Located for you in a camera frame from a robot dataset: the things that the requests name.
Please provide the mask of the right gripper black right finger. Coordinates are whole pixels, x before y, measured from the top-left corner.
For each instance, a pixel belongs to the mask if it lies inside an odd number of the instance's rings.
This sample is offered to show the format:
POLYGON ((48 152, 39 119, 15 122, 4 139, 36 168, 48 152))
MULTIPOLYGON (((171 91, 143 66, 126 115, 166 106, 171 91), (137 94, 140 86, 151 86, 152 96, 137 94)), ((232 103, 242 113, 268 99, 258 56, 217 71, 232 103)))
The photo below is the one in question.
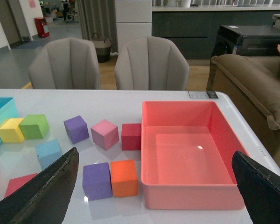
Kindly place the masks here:
POLYGON ((236 151, 232 169, 254 224, 280 224, 280 176, 236 151))

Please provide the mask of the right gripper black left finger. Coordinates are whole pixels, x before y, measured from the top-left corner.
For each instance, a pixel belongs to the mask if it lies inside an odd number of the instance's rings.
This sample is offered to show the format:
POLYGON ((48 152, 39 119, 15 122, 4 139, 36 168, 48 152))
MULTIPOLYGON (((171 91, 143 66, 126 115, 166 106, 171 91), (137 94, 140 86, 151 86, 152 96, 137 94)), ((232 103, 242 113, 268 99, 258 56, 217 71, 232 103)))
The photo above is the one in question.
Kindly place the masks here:
POLYGON ((0 224, 60 224, 77 180, 74 147, 0 201, 0 224))

